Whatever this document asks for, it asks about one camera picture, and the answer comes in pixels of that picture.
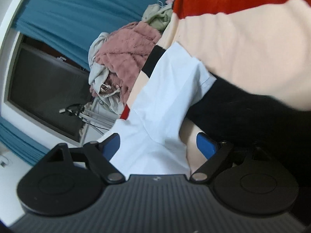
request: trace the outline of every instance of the blue curtain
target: blue curtain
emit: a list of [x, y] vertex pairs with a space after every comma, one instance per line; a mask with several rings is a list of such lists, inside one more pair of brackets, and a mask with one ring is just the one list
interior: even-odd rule
[[25, 0], [14, 27], [89, 70], [88, 50], [98, 35], [140, 21], [154, 3], [157, 0]]
[[31, 166], [49, 152], [49, 149], [28, 137], [2, 117], [0, 117], [0, 142]]

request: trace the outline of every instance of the black cable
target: black cable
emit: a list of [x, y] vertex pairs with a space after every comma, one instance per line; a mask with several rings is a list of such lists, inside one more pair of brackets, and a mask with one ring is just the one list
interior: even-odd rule
[[102, 128], [102, 127], [96, 126], [96, 125], [94, 125], [94, 124], [91, 124], [91, 123], [85, 122], [84, 120], [82, 120], [82, 122], [84, 122], [84, 123], [86, 123], [86, 124], [88, 124], [88, 125], [94, 126], [94, 127], [96, 127], [96, 128], [100, 128], [100, 129], [103, 129], [103, 130], [109, 130], [109, 129]]

